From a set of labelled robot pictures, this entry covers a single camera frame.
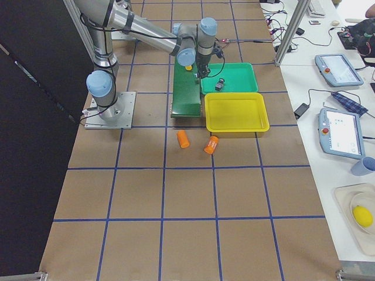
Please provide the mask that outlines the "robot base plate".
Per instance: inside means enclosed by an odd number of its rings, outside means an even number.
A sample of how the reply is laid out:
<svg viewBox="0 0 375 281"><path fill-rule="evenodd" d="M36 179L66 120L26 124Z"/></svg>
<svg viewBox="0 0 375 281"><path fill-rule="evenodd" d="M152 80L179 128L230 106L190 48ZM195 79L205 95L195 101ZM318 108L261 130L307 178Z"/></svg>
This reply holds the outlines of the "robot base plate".
<svg viewBox="0 0 375 281"><path fill-rule="evenodd" d="M117 102L108 109L98 107L92 98L81 123L85 129L131 129L136 96L135 91L117 92Z"/></svg>
<svg viewBox="0 0 375 281"><path fill-rule="evenodd" d="M111 33L111 38L113 41L135 41L136 38L131 35L127 35L121 31L116 31Z"/></svg>

